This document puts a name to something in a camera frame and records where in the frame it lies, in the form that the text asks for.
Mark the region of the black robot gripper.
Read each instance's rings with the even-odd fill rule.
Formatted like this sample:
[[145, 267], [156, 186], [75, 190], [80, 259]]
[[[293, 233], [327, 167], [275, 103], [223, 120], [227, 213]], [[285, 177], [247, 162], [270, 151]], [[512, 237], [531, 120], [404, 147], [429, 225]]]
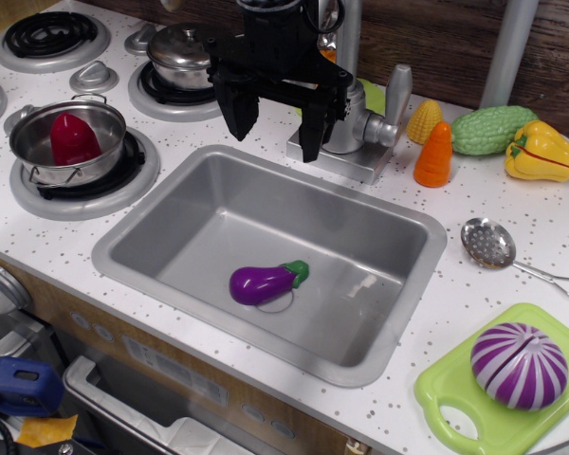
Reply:
[[316, 161], [337, 120], [345, 118], [352, 75], [325, 58], [319, 37], [342, 25], [345, 7], [327, 1], [238, 1], [243, 34], [211, 32], [210, 81], [229, 132], [242, 141], [255, 125], [259, 99], [302, 110], [299, 143], [303, 163]]

